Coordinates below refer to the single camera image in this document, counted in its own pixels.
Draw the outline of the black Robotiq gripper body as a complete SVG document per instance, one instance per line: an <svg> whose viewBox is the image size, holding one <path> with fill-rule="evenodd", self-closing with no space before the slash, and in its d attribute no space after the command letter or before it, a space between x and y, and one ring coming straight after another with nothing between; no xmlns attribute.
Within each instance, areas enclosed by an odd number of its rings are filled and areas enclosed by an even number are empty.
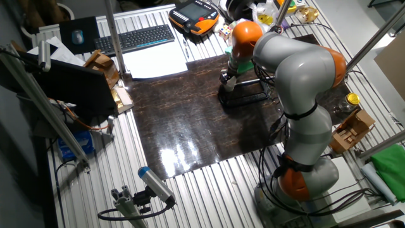
<svg viewBox="0 0 405 228"><path fill-rule="evenodd" d="M223 68L220 71L220 76L221 75L227 75L228 76L228 81L236 82L237 81L237 71L229 69L229 68Z"/></svg>

